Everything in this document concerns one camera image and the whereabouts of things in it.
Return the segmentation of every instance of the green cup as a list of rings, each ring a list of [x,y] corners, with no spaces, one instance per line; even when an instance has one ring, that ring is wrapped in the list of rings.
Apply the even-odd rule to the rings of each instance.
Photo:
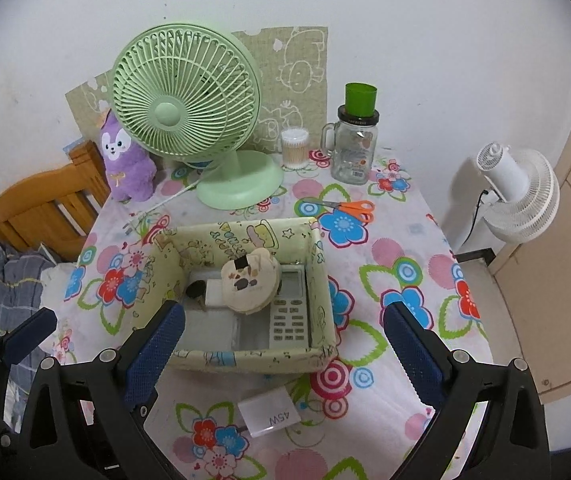
[[[345,85],[345,111],[356,117],[372,117],[376,103],[376,86],[366,83]]]

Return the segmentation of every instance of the fabric storage box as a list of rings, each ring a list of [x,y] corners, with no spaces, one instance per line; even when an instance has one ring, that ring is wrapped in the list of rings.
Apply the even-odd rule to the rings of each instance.
[[[220,269],[228,260],[258,247],[270,250],[281,264],[305,265],[309,348],[230,352],[177,349],[168,365],[189,370],[286,374],[323,370],[336,357],[328,272],[315,218],[222,222],[162,231],[154,239],[150,272],[142,283],[146,291],[137,300],[137,311],[154,313],[169,298],[180,301],[192,270]],[[140,317],[138,322],[144,326],[147,319]]]

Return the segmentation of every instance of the plaid blanket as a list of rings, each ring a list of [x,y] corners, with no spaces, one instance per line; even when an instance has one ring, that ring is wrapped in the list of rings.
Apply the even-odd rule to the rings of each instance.
[[[0,244],[0,332],[16,328],[38,310],[42,292],[39,277],[41,271],[49,267],[54,264],[39,253],[17,254]],[[12,382],[8,394],[15,400],[11,422],[8,422],[12,427],[20,424],[30,385],[38,364],[46,355],[36,348],[10,370]]]

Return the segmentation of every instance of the glass jar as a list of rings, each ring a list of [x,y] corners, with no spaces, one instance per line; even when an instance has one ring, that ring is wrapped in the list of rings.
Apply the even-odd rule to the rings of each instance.
[[[321,131],[321,150],[330,158],[332,177],[345,184],[361,186],[368,182],[374,159],[379,112],[371,117],[356,117],[339,107],[339,121],[328,123]],[[332,130],[333,148],[329,149],[328,132]]]

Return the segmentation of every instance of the screw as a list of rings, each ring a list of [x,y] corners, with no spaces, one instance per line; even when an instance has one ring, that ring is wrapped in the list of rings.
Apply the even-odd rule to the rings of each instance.
[[[99,354],[99,360],[103,361],[104,363],[109,363],[115,357],[117,357],[117,352],[115,352],[112,348],[108,348]]]
[[[51,357],[46,357],[43,361],[41,361],[41,368],[44,370],[50,370],[54,366],[54,359]]]
[[[465,350],[455,350],[452,352],[452,357],[458,363],[467,363],[470,360],[470,354]]]
[[[517,357],[515,359],[515,367],[518,370],[521,370],[522,372],[527,370],[527,363],[525,362],[525,359],[521,359],[520,357]]]

